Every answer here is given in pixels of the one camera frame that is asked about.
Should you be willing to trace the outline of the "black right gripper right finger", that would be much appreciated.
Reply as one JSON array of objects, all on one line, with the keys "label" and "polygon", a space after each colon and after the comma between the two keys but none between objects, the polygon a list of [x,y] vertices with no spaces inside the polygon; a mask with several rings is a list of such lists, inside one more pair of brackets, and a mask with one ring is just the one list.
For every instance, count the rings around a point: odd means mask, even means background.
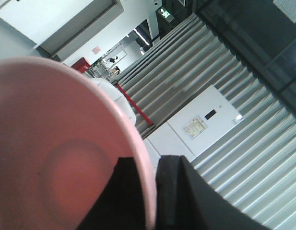
[{"label": "black right gripper right finger", "polygon": [[161,156],[157,171],[158,230],[265,230],[224,200],[185,156]]}]

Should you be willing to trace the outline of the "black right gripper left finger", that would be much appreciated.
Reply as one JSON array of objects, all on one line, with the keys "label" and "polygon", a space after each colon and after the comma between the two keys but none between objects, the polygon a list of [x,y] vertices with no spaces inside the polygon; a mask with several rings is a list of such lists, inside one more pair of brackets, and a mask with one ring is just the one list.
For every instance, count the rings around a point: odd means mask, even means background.
[{"label": "black right gripper left finger", "polygon": [[143,192],[134,158],[119,158],[100,197],[78,230],[144,230]]}]

